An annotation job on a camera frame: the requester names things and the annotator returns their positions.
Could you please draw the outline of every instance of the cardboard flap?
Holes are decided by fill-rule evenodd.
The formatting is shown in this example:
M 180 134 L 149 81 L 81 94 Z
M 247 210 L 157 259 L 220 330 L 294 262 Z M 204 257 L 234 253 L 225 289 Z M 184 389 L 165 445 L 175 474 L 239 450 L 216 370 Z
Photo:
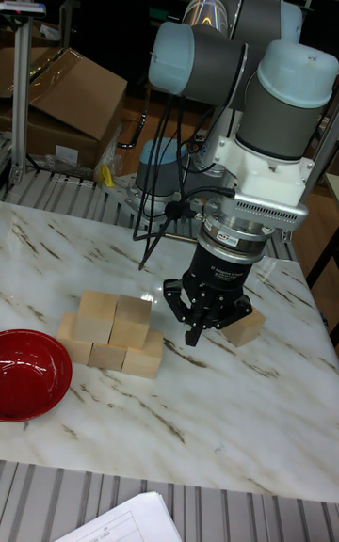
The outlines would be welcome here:
M 100 140 L 126 85 L 115 73 L 69 49 L 31 84 L 29 102 Z
M 31 50 L 31 68 L 29 76 L 33 78 L 39 70 L 53 59 L 59 49 L 37 47 Z M 0 50 L 0 98 L 10 99 L 13 94 L 14 77 L 14 48 L 5 48 Z

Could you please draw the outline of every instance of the cable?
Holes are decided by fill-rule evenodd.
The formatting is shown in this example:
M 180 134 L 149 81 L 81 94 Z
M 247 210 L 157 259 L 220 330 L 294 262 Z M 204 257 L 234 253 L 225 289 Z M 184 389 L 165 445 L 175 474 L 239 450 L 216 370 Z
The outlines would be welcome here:
M 207 111 L 205 111 L 205 113 L 200 117 L 196 127 L 194 128 L 192 135 L 185 141 L 185 143 L 195 142 L 195 137 L 197 133 L 200 131 L 203 123 L 208 118 L 208 116 L 215 111 L 215 109 L 216 109 L 215 107 L 209 107 Z
M 227 137 L 228 138 L 230 137 L 231 132 L 232 132 L 232 128 L 233 128 L 233 125 L 234 125 L 234 118 L 235 118 L 235 109 L 233 110 L 233 114 L 231 115 L 230 125 L 229 125 L 229 129 L 227 131 Z
M 185 194 L 185 189 L 184 189 L 185 180 L 184 180 L 184 175 L 183 175 L 183 164 L 182 164 L 182 153 L 181 153 L 181 149 L 182 149 L 181 125 L 183 121 L 184 102 L 185 102 L 185 97 L 180 97 L 179 108 L 178 108 L 177 153 L 176 153 L 181 199 L 184 198 L 184 194 Z
M 159 243 L 160 239 L 162 239 L 162 237 L 164 236 L 164 234 L 166 233 L 166 230 L 168 229 L 169 225 L 170 225 L 170 222 L 171 222 L 171 218 L 167 218 L 165 224 L 163 224 L 163 226 L 161 227 L 161 230 L 156 234 L 156 238 L 154 239 L 151 247 L 144 252 L 144 255 L 143 255 L 143 258 L 138 266 L 138 269 L 139 270 L 142 270 L 142 268 L 144 267 L 145 263 L 147 262 L 147 260 L 149 259 L 149 257 L 151 256 L 151 254 L 153 253 L 153 251 L 155 250 L 157 244 Z
M 190 197 L 193 197 L 193 195 L 197 195 L 197 193 L 217 193 L 217 195 L 222 195 L 223 197 L 228 197 L 229 199 L 234 199 L 235 197 L 235 191 L 233 188 L 218 188 L 217 186 L 200 186 L 199 188 L 193 189 L 193 191 L 190 191 L 185 195 L 185 201 L 187 201 Z
M 138 209 L 138 212 L 137 212 L 137 222 L 136 222 L 135 229 L 134 229 L 134 232 L 133 232 L 133 240 L 134 241 L 138 241 L 138 240 L 146 238 L 145 235 L 142 235 L 141 237 L 137 237 L 137 233 L 138 233 L 138 230 L 139 230 L 140 220 L 141 220 L 142 212 L 143 212 L 145 202 L 146 202 L 146 196 L 149 194 L 149 191 L 147 191 L 146 188 L 147 188 L 148 179 L 149 179 L 149 175 L 150 175 L 150 169 L 151 169 L 151 164 L 152 164 L 153 153 L 154 153 L 156 141 L 157 141 L 157 138 L 159 136 L 159 132 L 160 132 L 160 129 L 161 129 L 162 122 L 163 122 L 165 116 L 167 115 L 168 110 L 170 109 L 171 103 L 172 103 L 172 96 L 170 95 L 169 98 L 168 98 L 168 101 L 166 103 L 166 106 L 164 108 L 164 111 L 163 111 L 163 113 L 161 115 L 161 118 L 160 118 L 160 120 L 158 122 L 158 125 L 156 127 L 155 135 L 154 135 L 154 138 L 153 138 L 153 145 L 152 145 L 151 150 L 150 150 L 149 159 L 148 159 L 147 168 L 146 168 L 145 184 L 144 184 L 144 188 L 142 190 L 141 201 L 140 201 L 139 209 Z
M 155 203 L 155 186 L 156 186 L 156 181 L 157 181 L 158 171 L 159 171 L 159 165 L 158 165 L 159 153 L 160 153 L 161 143 L 163 141 L 164 133 L 165 133 L 165 130 L 166 130 L 166 127 L 168 125 L 169 118 L 170 118 L 170 110 L 171 110 L 171 106 L 172 106 L 172 99 L 173 99 L 173 97 L 171 97 L 171 101 L 168 103 L 168 109 L 167 109 L 166 116 L 164 117 L 163 127 L 162 127 L 162 130 L 160 132 L 160 136 L 157 139 L 156 154 L 155 154 L 154 164 L 153 164 L 153 185 L 152 185 L 152 193 L 151 193 L 151 213 L 150 213 L 150 220 L 149 220 L 149 225 L 148 225 L 148 233 L 149 234 L 152 233 L 152 228 L 153 228 L 154 203 Z M 146 247 L 145 247 L 144 255 L 148 252 L 149 246 L 150 246 L 150 238 L 146 239 Z
M 211 166 L 205 167 L 204 169 L 188 169 L 188 167 L 183 166 L 183 169 L 188 174 L 204 174 L 205 172 L 208 172 L 209 169 L 212 169 L 216 164 L 213 163 Z

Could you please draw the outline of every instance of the metal rail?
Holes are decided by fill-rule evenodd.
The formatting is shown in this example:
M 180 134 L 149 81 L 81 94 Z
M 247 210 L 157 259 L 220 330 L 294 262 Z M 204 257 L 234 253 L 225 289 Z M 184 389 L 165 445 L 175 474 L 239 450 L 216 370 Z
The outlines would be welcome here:
M 0 540 L 53 542 L 147 491 L 163 496 L 183 542 L 339 540 L 337 504 L 5 461 L 0 461 Z

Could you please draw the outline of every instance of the yellow object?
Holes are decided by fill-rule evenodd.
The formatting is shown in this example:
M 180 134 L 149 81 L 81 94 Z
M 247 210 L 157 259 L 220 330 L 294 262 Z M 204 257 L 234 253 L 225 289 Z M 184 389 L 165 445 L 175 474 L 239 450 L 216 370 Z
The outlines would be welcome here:
M 107 164 L 103 164 L 100 168 L 99 183 L 105 183 L 108 188 L 113 188 L 113 186 L 115 186 Z

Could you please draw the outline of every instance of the black cable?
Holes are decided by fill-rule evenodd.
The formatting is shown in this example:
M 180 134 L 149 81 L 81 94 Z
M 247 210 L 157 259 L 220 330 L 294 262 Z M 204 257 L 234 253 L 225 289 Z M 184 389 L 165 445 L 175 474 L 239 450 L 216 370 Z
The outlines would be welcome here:
M 178 176 L 179 176 L 179 189 L 181 199 L 184 198 L 185 189 L 184 189 L 184 175 L 183 175 L 183 164 L 182 164 L 182 140 L 181 140 L 181 125 L 183 121 L 183 111 L 184 111 L 184 102 L 185 97 L 180 97 L 179 108 L 178 108 L 178 125 L 177 125 L 177 164 L 178 164 Z
M 156 172 L 156 179 L 158 179 L 159 169 L 160 169 L 160 166 L 161 166 L 161 164 L 162 164 L 162 160 L 164 159 L 164 155 L 165 155 L 167 149 L 169 148 L 171 141 L 174 139 L 176 133 L 177 133 L 177 131 L 175 131 L 175 132 L 172 134 L 172 136 L 170 137 L 170 139 L 169 139 L 169 141 L 168 141 L 168 143 L 167 143 L 165 149 L 163 150 L 163 152 L 162 152 L 162 154 L 161 154 L 160 161 L 159 161 L 159 165 L 158 165 L 158 170 L 157 170 L 157 172 Z M 147 202 L 147 200 L 148 200 L 149 195 L 150 195 L 150 191 L 147 193 L 146 202 Z M 149 214 L 146 214 L 145 208 L 143 209 L 143 214 L 144 214 L 144 216 L 145 216 L 146 218 L 150 217 Z
M 204 169 L 188 169 L 188 167 L 183 166 L 183 169 L 188 174 L 204 174 L 205 172 L 208 172 L 209 169 L 212 169 L 216 164 L 213 163 L 211 166 L 205 167 Z
M 36 169 L 37 172 L 40 172 L 40 166 L 38 166 L 37 162 L 33 159 L 33 157 L 30 156 L 29 153 L 26 153 L 26 159 L 28 159 L 29 163 L 32 164 L 32 166 Z
M 160 231 L 156 234 L 156 238 L 154 239 L 151 247 L 147 251 L 144 252 L 143 258 L 142 258 L 142 260 L 141 260 L 141 262 L 140 262 L 140 264 L 138 266 L 139 270 L 142 270 L 145 263 L 147 262 L 147 260 L 149 259 L 149 257 L 153 253 L 153 251 L 155 250 L 155 248 L 156 248 L 157 244 L 159 243 L 160 239 L 162 239 L 162 237 L 166 233 L 166 230 L 168 229 L 168 227 L 170 225 L 170 222 L 171 222 L 171 218 L 167 218 L 166 222 L 163 224 Z
M 149 159 L 148 159 L 148 163 L 147 163 L 146 174 L 145 174 L 145 182 L 144 182 L 144 187 L 143 187 L 143 190 L 142 190 L 141 201 L 140 201 L 139 209 L 138 209 L 138 212 L 137 212 L 137 222 L 136 222 L 135 229 L 134 229 L 134 232 L 133 232 L 133 240 L 134 241 L 138 241 L 138 240 L 146 238 L 145 235 L 142 235 L 141 237 L 137 237 L 137 233 L 138 233 L 139 226 L 140 226 L 140 220 L 141 220 L 142 212 L 143 212 L 143 209 L 144 209 L 144 206 L 145 206 L 145 203 L 146 203 L 146 196 L 149 194 L 149 191 L 147 191 L 146 188 L 147 188 L 147 183 L 148 183 L 148 179 L 149 179 L 149 175 L 150 175 L 151 164 L 152 164 L 153 153 L 154 153 L 156 141 L 157 141 L 157 138 L 159 136 L 159 132 L 160 132 L 160 129 L 161 129 L 162 122 L 163 122 L 163 120 L 164 120 L 164 118 L 165 118 L 165 116 L 166 116 L 166 114 L 167 114 L 167 112 L 168 112 L 168 110 L 170 108 L 171 103 L 172 103 L 172 96 L 169 96 L 168 101 L 166 103 L 166 106 L 164 108 L 164 111 L 163 111 L 163 113 L 161 115 L 161 118 L 160 118 L 160 120 L 158 122 L 158 125 L 156 127 L 155 135 L 154 135 L 154 138 L 153 138 L 153 145 L 151 147 L 150 154 L 149 154 Z
M 190 197 L 193 197 L 193 195 L 197 195 L 197 193 L 217 193 L 217 195 L 222 195 L 223 197 L 228 197 L 230 199 L 234 199 L 235 191 L 233 188 L 218 188 L 217 186 L 200 186 L 199 188 L 193 189 L 193 191 L 190 191 L 185 195 L 185 201 L 187 201 Z
M 157 139 L 156 153 L 155 153 L 154 164 L 153 164 L 153 184 L 152 184 L 152 192 L 151 192 L 151 213 L 150 213 L 150 219 L 149 219 L 149 225 L 148 225 L 148 233 L 149 234 L 152 233 L 153 220 L 154 220 L 155 186 L 156 186 L 156 181 L 157 181 L 158 171 L 159 171 L 159 165 L 158 165 L 159 153 L 160 153 L 160 149 L 161 149 L 161 143 L 163 141 L 163 137 L 164 137 L 164 134 L 165 134 L 165 131 L 166 131 L 166 127 L 167 127 L 169 119 L 170 119 L 170 110 L 171 110 L 171 106 L 172 106 L 172 99 L 173 99 L 173 97 L 171 97 L 171 101 L 168 103 L 169 106 L 168 106 L 168 109 L 167 109 L 166 116 L 164 117 L 164 123 L 163 123 L 162 129 L 161 129 L 161 132 L 160 132 L 160 136 Z M 145 247 L 144 255 L 148 252 L 149 247 L 150 247 L 150 238 L 146 239 L 146 247 Z
M 197 193 L 201 193 L 204 191 L 217 193 L 218 195 L 222 195 L 222 197 L 227 197 L 229 199 L 234 199 L 234 196 L 235 196 L 235 191 L 232 188 L 220 189 L 215 186 L 201 186 L 199 188 L 194 189 L 193 191 L 190 191 L 186 195 L 184 195 L 184 199 L 182 199 L 181 201 L 178 201 L 178 203 L 184 204 L 185 201 L 187 201 L 190 197 L 193 197 L 193 195 L 197 195 Z M 171 220 L 172 218 L 167 218 L 165 224 L 161 227 L 159 232 L 157 232 L 156 234 L 149 235 L 149 238 L 154 238 L 154 240 L 151 246 L 148 248 L 148 250 L 144 252 L 144 255 L 138 267 L 139 270 L 142 270 L 143 266 L 145 265 L 147 260 L 150 258 L 151 254 L 153 253 L 153 250 L 156 248 L 157 244 L 159 243 L 160 239 L 165 235 L 166 230 L 169 227 Z
M 227 135 L 226 135 L 228 138 L 230 137 L 230 134 L 232 132 L 232 128 L 233 128 L 233 125 L 234 125 L 234 118 L 235 118 L 235 109 L 233 111 L 233 114 L 231 115 L 230 125 L 229 125 L 229 129 L 228 129 Z

